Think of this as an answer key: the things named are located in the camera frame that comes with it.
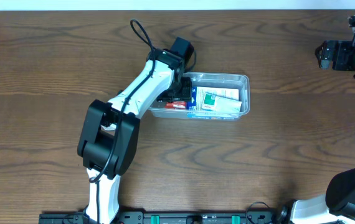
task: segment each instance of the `wood grain surface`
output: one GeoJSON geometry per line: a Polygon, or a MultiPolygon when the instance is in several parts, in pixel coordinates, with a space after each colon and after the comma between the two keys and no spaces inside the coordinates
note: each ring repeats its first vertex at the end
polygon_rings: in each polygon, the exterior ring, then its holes
{"type": "Polygon", "coordinates": [[[355,167],[355,80],[320,70],[326,39],[351,40],[355,11],[0,12],[0,223],[88,203],[76,153],[94,99],[108,100],[143,69],[148,47],[177,36],[197,72],[250,79],[239,121],[142,119],[120,203],[147,210],[245,210],[325,193],[355,167]]]}

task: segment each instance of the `blue label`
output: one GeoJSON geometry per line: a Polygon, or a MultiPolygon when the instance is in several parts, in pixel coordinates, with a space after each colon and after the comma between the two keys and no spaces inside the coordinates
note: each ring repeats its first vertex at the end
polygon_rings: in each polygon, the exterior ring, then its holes
{"type": "Polygon", "coordinates": [[[223,120],[235,120],[238,118],[229,118],[229,117],[221,117],[221,116],[201,116],[201,115],[196,115],[195,113],[188,113],[187,117],[190,119],[223,119],[223,120]]]}
{"type": "Polygon", "coordinates": [[[191,101],[187,102],[187,109],[196,110],[196,105],[197,105],[197,87],[194,86],[191,89],[191,101]]]}

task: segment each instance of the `red item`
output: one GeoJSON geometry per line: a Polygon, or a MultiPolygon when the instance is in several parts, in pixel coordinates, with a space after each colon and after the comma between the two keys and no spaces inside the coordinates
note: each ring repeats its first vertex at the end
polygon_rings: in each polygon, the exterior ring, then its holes
{"type": "Polygon", "coordinates": [[[166,109],[177,109],[177,110],[185,110],[186,109],[187,103],[184,101],[176,101],[173,103],[166,103],[165,107],[166,109]]]}

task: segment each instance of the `black mount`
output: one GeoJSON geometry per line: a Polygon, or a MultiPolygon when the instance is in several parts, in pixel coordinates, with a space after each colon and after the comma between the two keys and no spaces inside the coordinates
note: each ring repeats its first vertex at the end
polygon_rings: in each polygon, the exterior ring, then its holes
{"type": "MultiPolygon", "coordinates": [[[[257,224],[268,223],[273,218],[270,211],[248,212],[251,220],[257,224]]],[[[41,214],[39,224],[95,224],[82,212],[71,214],[41,214]]],[[[251,224],[245,213],[144,213],[121,212],[112,224],[251,224]]]]}
{"type": "Polygon", "coordinates": [[[191,79],[183,77],[187,63],[194,52],[194,47],[187,40],[176,38],[170,50],[156,49],[156,60],[169,65],[174,70],[171,86],[157,97],[157,101],[190,101],[191,79]]]}

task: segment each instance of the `plastic tray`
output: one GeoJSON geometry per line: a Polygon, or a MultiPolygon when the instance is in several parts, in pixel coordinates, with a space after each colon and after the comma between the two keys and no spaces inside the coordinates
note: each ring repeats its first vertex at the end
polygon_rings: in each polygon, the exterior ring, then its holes
{"type": "Polygon", "coordinates": [[[250,111],[250,85],[246,75],[189,72],[183,75],[190,77],[193,86],[233,88],[239,90],[239,100],[242,102],[239,113],[223,113],[222,111],[193,111],[165,109],[165,102],[155,101],[149,110],[158,118],[179,119],[222,119],[238,120],[250,111]]]}

